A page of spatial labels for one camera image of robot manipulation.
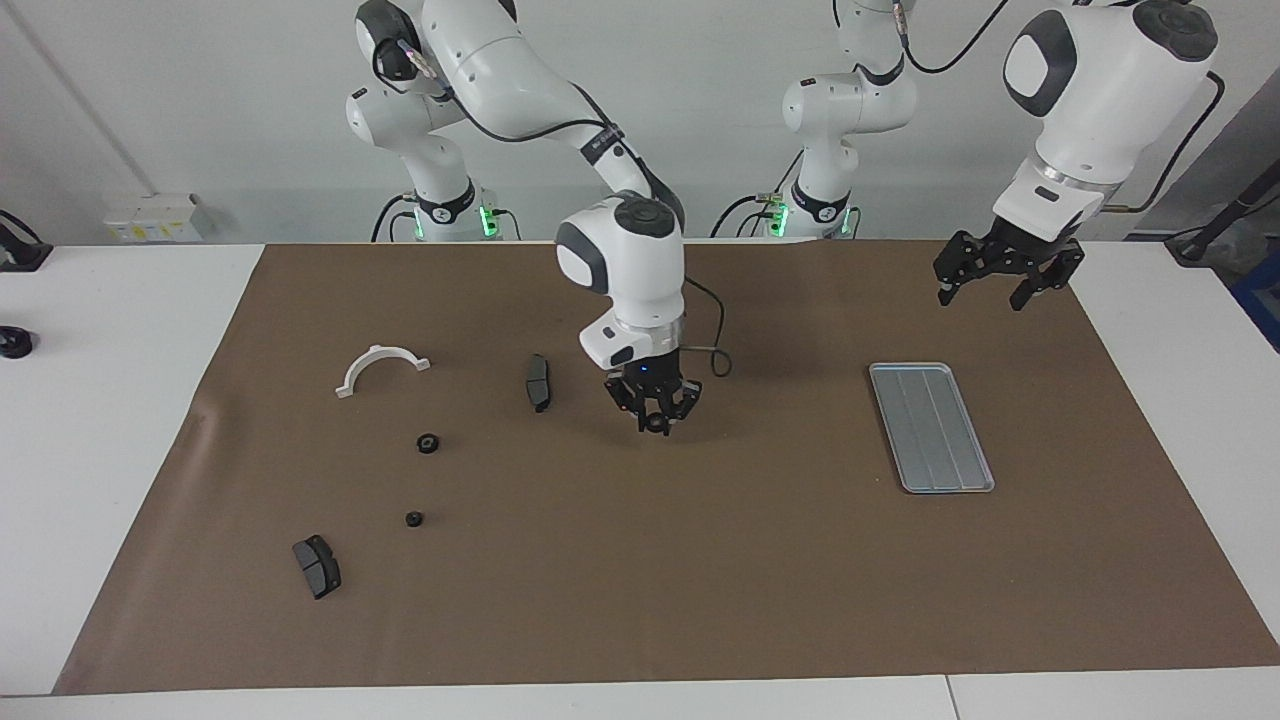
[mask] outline green led indicator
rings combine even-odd
[[[484,205],[480,206],[480,223],[484,224],[485,237],[493,237],[498,234],[498,223],[494,220],[493,211],[485,208]]]
[[[778,206],[773,213],[773,219],[769,223],[769,234],[773,237],[782,237],[787,233],[787,218],[791,215],[791,209],[786,205]]]

